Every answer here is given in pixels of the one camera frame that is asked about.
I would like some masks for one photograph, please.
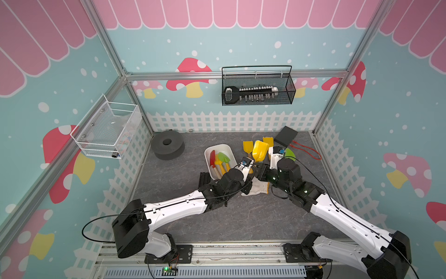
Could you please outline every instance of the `red cord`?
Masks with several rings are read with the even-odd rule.
[[[296,148],[296,149],[302,150],[302,151],[306,152],[308,155],[310,155],[311,157],[313,157],[313,158],[316,159],[316,160],[321,160],[321,159],[322,159],[322,157],[321,157],[321,155],[319,154],[319,152],[317,152],[317,151],[314,150],[313,148],[308,147],[308,146],[305,146],[305,145],[302,145],[302,144],[300,144],[300,143],[298,143],[298,142],[296,142],[296,141],[293,141],[293,142],[296,143],[296,144],[298,144],[298,145],[300,145],[300,146],[306,147],[306,148],[311,149],[312,151],[316,152],[316,153],[319,155],[319,158],[314,157],[314,156],[311,155],[308,151],[306,151],[306,150],[304,150],[304,149],[302,149],[302,148],[298,148],[298,147],[295,147],[294,145],[290,144],[289,146],[291,146],[292,148]]]

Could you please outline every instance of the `black metal bracket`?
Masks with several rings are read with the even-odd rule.
[[[191,263],[193,248],[193,245],[177,245],[178,262],[175,258],[173,258],[170,263]],[[167,263],[165,259],[163,259],[163,257],[157,258],[155,257],[155,255],[152,254],[146,254],[144,262],[148,264]]]

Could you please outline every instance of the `wooden handle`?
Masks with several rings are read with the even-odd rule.
[[[222,171],[222,175],[226,173],[226,171],[224,170],[224,167],[222,165],[219,165],[220,170]]]
[[[221,179],[222,178],[222,176],[220,175],[220,173],[219,173],[219,171],[217,170],[217,168],[215,167],[215,166],[212,166],[212,170],[214,171],[214,176],[217,178],[217,179]]]

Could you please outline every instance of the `white picket fence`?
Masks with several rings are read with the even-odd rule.
[[[313,130],[317,121],[321,116],[321,112],[313,114],[309,112],[304,114],[300,112],[294,114],[291,112],[285,114],[277,114],[273,112],[272,114],[259,114],[255,112],[254,114],[241,114],[237,112],[232,114],[223,114],[219,112],[218,114],[209,113],[195,114],[194,112],[190,115],[183,112],[179,115],[176,112],[173,115],[169,115],[167,112],[164,115],[156,113],[151,115],[147,113],[147,117],[152,125],[153,129],[157,132],[165,130],[175,130],[178,132],[187,132],[193,129],[194,132],[223,132],[223,131],[277,131],[282,129],[284,126],[291,127],[295,130]]]
[[[117,214],[124,209],[130,198],[132,185],[136,183],[138,169],[143,165],[142,159],[149,145],[149,140],[149,131],[145,128],[144,123],[141,122],[122,159],[118,160],[120,166],[118,169],[114,169],[114,179],[109,179],[108,181],[110,188],[103,192],[104,201],[97,204],[98,214],[91,217],[90,220],[100,216]],[[111,240],[113,235],[111,224],[114,219],[115,217],[109,217],[108,219],[104,218],[95,221],[91,230],[85,232],[85,235],[93,239]],[[64,270],[65,276],[68,279],[90,278],[93,270],[92,266],[96,263],[101,247],[101,243],[85,240],[81,248],[73,251],[76,260],[72,267]]]
[[[343,147],[344,140],[339,139],[336,125],[331,122],[332,119],[325,120],[318,137],[347,207],[370,223],[388,229],[385,224],[387,215],[378,212],[379,201],[370,197],[372,189],[364,186],[365,177],[359,176],[359,167],[353,165],[353,157],[348,156],[348,148]]]

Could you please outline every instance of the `gray floor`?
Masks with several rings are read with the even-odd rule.
[[[189,194],[197,189],[200,172],[207,171],[204,158],[204,150],[207,147],[220,143],[228,144],[238,161],[246,155],[243,152],[243,141],[274,137],[276,132],[182,135],[186,149],[174,160],[159,160],[150,150],[135,189],[134,199],[153,203]],[[295,140],[314,148],[307,132],[300,132]],[[335,197],[322,163],[303,151],[293,151],[324,183],[332,197]],[[305,168],[301,167],[301,173],[304,180],[319,185]],[[311,231],[329,238],[346,238],[328,222],[298,208],[289,200],[276,198],[271,192],[268,195],[261,193],[254,196],[237,194],[229,200],[228,207],[185,217],[157,229],[159,233],[172,234],[176,242],[292,240],[303,239]]]

